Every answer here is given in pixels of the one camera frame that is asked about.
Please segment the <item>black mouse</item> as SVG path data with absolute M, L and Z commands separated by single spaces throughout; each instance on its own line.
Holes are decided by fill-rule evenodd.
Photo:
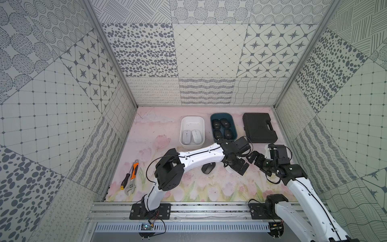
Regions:
M 225 128 L 225 129 L 231 128 L 231 123 L 228 119 L 222 118 L 222 119 L 220 119 L 220 122 L 221 122 L 221 125 L 223 128 Z
M 220 130 L 222 127 L 221 121 L 219 119 L 213 119 L 212 120 L 212 128 L 214 130 Z
M 231 129 L 224 129 L 224 138 L 227 140 L 233 140 L 234 133 Z
M 213 137 L 215 140 L 223 139 L 222 132 L 220 130 L 214 130 L 213 131 Z
M 211 171 L 216 167 L 216 163 L 212 162 L 212 163 L 207 163 L 205 165 L 202 166 L 201 168 L 201 171 L 203 174 L 210 174 Z

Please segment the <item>white oval mouse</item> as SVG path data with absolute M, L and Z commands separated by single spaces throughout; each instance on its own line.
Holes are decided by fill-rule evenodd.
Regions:
M 230 173 L 233 174 L 234 170 L 230 166 L 226 166 L 225 169 Z

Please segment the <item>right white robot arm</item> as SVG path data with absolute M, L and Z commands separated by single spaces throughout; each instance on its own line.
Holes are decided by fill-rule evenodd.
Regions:
M 302 207 L 306 218 L 299 215 L 282 194 L 269 195 L 265 206 L 271 215 L 284 221 L 302 242 L 355 242 L 330 214 L 316 194 L 304 169 L 291 163 L 289 149 L 284 145 L 269 144 L 266 154 L 254 151 L 249 163 L 257 166 L 266 176 L 275 175 Z

